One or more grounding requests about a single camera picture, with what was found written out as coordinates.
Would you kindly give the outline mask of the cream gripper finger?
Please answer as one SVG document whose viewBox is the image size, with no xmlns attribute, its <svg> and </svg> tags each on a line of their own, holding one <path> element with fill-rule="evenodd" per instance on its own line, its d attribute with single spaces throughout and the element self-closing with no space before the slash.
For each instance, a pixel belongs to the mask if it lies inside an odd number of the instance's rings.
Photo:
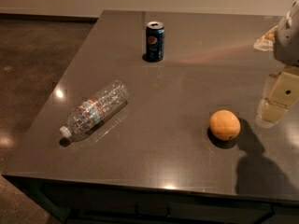
<svg viewBox="0 0 299 224">
<path fill-rule="evenodd" d="M 260 51 L 273 51 L 277 27 L 274 26 L 267 33 L 255 41 L 253 47 Z"/>
<path fill-rule="evenodd" d="M 258 121 L 277 124 L 299 101 L 299 68 L 285 66 L 278 74 L 270 74 L 258 107 Z"/>
</svg>

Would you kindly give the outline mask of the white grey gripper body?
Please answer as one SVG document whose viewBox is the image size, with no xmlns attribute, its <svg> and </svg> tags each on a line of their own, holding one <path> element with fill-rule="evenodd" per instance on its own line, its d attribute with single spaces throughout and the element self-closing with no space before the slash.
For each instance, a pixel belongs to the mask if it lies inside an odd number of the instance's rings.
<svg viewBox="0 0 299 224">
<path fill-rule="evenodd" d="M 274 57 L 281 63 L 299 65 L 299 0 L 278 23 L 275 33 Z"/>
</svg>

